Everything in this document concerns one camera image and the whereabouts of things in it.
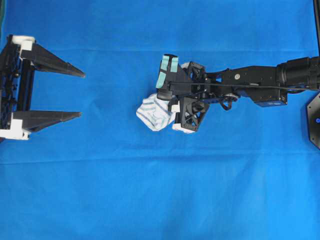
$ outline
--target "teal stripe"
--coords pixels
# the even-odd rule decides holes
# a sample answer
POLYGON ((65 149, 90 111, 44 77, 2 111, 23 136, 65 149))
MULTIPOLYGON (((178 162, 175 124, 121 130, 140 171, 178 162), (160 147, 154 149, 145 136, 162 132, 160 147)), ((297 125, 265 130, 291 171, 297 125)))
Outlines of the teal stripe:
POLYGON ((167 71, 169 59, 170 59, 169 56, 163 55, 162 61, 161 61, 161 67, 160 67, 162 70, 167 71))
POLYGON ((176 73, 178 71, 178 57, 173 57, 171 60, 171 72, 176 73))
POLYGON ((166 80, 166 74, 164 72, 159 72, 159 77, 158 77, 158 81, 156 82, 156 88, 160 89, 162 88, 162 86, 164 85, 166 80))

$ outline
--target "blue cloth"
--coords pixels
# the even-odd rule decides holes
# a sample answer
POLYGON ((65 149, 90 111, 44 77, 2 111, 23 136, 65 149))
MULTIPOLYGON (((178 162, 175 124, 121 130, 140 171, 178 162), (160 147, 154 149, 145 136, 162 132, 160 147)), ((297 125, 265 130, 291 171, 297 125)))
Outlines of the blue cloth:
POLYGON ((199 131, 137 117, 162 55, 214 72, 318 55, 312 1, 12 0, 8 34, 86 78, 37 72, 31 109, 81 118, 0 144, 0 239, 319 239, 320 152, 306 104, 212 105, 199 131))

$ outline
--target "white plastic mount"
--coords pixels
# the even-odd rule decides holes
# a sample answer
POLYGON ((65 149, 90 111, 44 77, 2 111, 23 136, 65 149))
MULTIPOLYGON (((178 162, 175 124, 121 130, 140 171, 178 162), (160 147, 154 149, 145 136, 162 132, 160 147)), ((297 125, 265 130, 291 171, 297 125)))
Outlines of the white plastic mount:
POLYGON ((22 128, 22 119, 13 119, 14 114, 11 113, 10 129, 0 129, 0 138, 28 140, 30 132, 22 128))
POLYGON ((33 36, 13 35, 12 43, 20 45, 20 58, 22 50, 31 51, 36 39, 33 36))

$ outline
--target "black metal bracket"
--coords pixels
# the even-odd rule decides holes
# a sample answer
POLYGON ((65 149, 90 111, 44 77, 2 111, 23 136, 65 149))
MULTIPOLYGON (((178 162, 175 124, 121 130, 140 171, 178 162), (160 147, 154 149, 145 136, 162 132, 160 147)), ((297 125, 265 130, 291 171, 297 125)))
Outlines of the black metal bracket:
POLYGON ((310 141, 320 149, 320 93, 307 105, 310 141))

